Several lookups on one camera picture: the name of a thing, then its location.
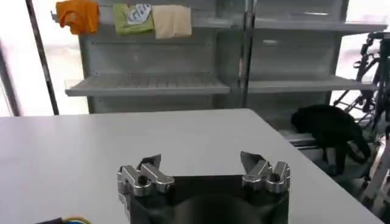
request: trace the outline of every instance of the white shelf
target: white shelf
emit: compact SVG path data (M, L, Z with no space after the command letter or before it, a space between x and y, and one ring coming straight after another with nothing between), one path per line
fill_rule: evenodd
M56 14L51 14L52 19L58 23L58 18ZM196 15L192 17L192 24L194 28L214 28L214 29L229 29L235 26L238 26L234 22L234 20L238 19L222 19L222 18L201 18L197 17ZM100 24L103 25L113 25L114 26L114 20L113 15L110 15L108 17L104 17L104 19L100 20Z
M212 75L93 75L65 90L68 96L160 96L228 94Z
M382 31L386 27L386 24L365 22L279 21L262 18L257 18L255 21L256 29L319 30L348 34Z
M258 80L249 82L249 93L323 92L332 90L377 89L371 83L360 83L340 77L311 80Z

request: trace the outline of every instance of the cable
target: cable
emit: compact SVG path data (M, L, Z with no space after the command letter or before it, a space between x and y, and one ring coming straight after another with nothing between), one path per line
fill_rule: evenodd
M92 224L90 221L83 217L78 217L78 216L73 216L73 217L68 217L63 220L65 223L68 222L81 222L82 224Z

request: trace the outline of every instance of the green cloth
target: green cloth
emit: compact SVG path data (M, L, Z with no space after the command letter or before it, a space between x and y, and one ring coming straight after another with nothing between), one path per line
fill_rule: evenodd
M135 9L135 5L113 5L116 33L126 35L154 30L152 12L144 23L130 25L127 21L126 13L133 9Z

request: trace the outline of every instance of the black cloth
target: black cloth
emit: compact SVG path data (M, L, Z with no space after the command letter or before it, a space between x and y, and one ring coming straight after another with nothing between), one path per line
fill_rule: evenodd
M346 156L364 164L371 156L370 148L363 138L361 127L354 118L340 108L329 105L313 105L300 108L291 122L299 133L311 133L319 147L336 150L336 173L344 172ZM355 153L348 142L354 143L363 154Z

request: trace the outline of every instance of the metal rack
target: metal rack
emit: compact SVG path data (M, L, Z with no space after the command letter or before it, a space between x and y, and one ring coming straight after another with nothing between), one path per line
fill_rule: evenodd
M128 2L98 1L98 33L79 39L85 79L68 88L68 96L87 96L90 112L104 113L214 108L216 96L230 93L228 77L237 75L239 59L228 71L219 60L225 46L239 49L244 1L131 1L190 7L192 36L170 40L156 40L153 33L117 35L116 3ZM56 14L52 18L58 22Z
M80 37L85 79L66 90L69 96L88 96L92 113L133 111L139 106L132 103L133 98L146 96L161 102L170 97L170 105L175 104L172 98L186 97L186 104L194 102L191 109L197 107L199 97L212 98L205 101L212 108L238 107L235 96L239 93L248 94L248 107L276 129L284 129L276 124L289 123L290 114L284 111L324 103L333 90L377 88L334 75L342 36L386 27L346 21L348 0L131 2L191 7L193 36L173 40L155 40L151 33L115 34L112 5L119 2L125 1L99 1L99 32ZM240 71L240 62L249 65ZM239 74L245 69L249 72L247 89L243 83L238 85ZM308 93L305 103L273 108L274 102L296 102ZM114 107L119 101L126 105ZM182 102L180 99L174 107L162 110L181 108ZM161 105L147 109L153 110L161 110Z
M329 103L334 90L378 88L335 76L343 36L387 26L346 21L348 2L251 1L253 24L247 35L253 46L247 49L251 57L245 107L277 130L289 130L292 113L299 107Z

